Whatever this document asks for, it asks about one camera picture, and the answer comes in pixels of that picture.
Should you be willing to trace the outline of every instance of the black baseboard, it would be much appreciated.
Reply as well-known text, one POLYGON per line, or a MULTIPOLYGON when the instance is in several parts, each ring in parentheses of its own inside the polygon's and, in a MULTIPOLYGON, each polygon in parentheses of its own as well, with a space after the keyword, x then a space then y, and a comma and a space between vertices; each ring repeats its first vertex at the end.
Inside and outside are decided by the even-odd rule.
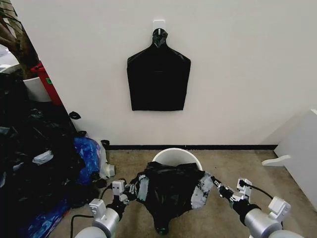
POLYGON ((109 145, 107 150, 274 150, 277 145, 109 145))

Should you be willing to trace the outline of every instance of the adhesive hook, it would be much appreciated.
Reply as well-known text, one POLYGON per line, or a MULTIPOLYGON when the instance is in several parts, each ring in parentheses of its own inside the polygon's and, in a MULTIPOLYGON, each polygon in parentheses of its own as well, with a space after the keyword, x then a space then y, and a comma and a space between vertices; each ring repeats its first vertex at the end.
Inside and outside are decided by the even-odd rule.
POLYGON ((165 20, 154 20, 153 21, 153 31, 156 29, 159 30, 158 34, 160 35, 160 30, 163 29, 166 31, 166 23, 165 20))

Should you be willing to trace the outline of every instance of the white trash bin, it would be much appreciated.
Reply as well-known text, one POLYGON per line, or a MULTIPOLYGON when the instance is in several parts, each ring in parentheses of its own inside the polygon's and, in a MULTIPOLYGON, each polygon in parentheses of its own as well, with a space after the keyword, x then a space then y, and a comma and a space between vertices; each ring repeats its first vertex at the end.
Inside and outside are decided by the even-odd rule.
POLYGON ((203 170, 202 165, 195 155, 188 152, 187 150, 179 148, 169 148, 162 150, 155 155, 152 161, 159 162, 163 165, 177 166, 181 164, 196 163, 199 170, 203 170))

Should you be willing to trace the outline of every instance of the black garbage bag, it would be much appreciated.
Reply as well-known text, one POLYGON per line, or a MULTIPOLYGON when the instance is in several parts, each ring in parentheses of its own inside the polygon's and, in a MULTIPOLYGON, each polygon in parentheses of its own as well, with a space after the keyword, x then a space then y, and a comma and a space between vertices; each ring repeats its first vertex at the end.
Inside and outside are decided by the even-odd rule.
POLYGON ((170 48, 166 38, 166 31, 156 29, 152 44, 128 59, 133 111, 177 111, 184 108, 191 61, 170 48))
POLYGON ((63 106, 30 101, 23 81, 0 74, 0 234, 3 237, 28 237, 39 214, 45 218, 46 213, 61 207, 61 201, 66 201, 63 209, 78 207, 98 195, 92 184, 77 184, 85 163, 74 148, 76 135, 63 106), (33 163, 34 157, 48 151, 52 154, 50 160, 33 163))
POLYGON ((195 163, 174 167, 150 162, 130 182, 127 195, 145 205, 157 233, 165 235, 169 221, 202 207, 212 187, 211 175, 198 170, 195 163))

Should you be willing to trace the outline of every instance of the red object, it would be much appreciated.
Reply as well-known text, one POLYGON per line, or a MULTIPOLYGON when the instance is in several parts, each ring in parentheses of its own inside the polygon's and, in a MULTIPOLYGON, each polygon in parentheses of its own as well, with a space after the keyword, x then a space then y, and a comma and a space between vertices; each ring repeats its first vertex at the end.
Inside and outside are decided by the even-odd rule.
POLYGON ((32 72, 35 72, 38 74, 38 76, 41 79, 41 82, 43 83, 47 93, 49 94, 52 102, 54 105, 56 106, 60 106, 63 105, 63 103, 61 102, 59 95, 57 94, 54 85, 52 84, 50 77, 48 75, 48 73, 46 73, 46 70, 43 66, 42 63, 39 63, 37 66, 31 68, 32 72))

